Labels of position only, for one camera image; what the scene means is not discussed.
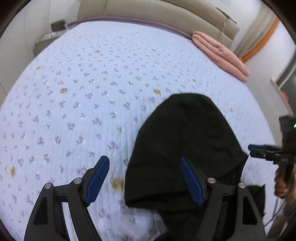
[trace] beige upholstered headboard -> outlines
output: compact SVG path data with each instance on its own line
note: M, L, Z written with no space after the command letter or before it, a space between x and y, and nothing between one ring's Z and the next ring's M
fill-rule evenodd
M205 0L81 0L78 20L116 16L162 23L188 35L203 32L230 48L239 28Z

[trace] curtain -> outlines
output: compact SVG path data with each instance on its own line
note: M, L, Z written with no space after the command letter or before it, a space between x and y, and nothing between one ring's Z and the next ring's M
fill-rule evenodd
M263 4L234 54L241 59L249 53L268 33L276 18L274 12Z

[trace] wire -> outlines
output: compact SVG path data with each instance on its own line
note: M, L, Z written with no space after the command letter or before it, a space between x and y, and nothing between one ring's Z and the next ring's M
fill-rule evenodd
M280 208L279 208L279 210L275 213L275 210L276 210L276 207L277 207L277 203L278 203L278 198L276 199L276 204L274 205L274 212L273 212L273 216L272 216L272 219L271 220L269 220L268 222L267 222L267 224L265 224L263 227L266 227L274 218L275 218L275 216L279 213L279 211L282 209L282 207L284 206L284 204L286 203L286 201L287 200L285 200L284 202L283 202L283 204L280 206Z

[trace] quilted bedspread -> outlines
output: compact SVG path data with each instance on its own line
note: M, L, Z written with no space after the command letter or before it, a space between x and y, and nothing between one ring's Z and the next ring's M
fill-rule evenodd
M0 111L0 218L11 235L23 240L45 183L67 184L101 155L109 157L110 171L89 212L102 240L153 240L165 232L156 212L125 206L125 172L147 117L171 94L186 92L210 97L244 150L250 143L274 144L248 88L188 39L97 21L53 42L24 70ZM266 183L266 221L275 201L275 169L249 158L242 176L246 184Z

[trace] orange curtain trim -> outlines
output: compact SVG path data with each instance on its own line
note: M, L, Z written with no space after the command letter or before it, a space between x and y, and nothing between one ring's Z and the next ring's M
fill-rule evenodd
M272 23L272 26L266 33L266 35L261 39L261 41L249 53L247 53L245 56L242 57L241 60L243 63L247 62L250 58L252 58L255 54L257 54L260 49L263 48L263 46L267 43L267 41L270 39L270 37L274 33L274 30L276 29L278 24L279 24L279 19L276 18Z

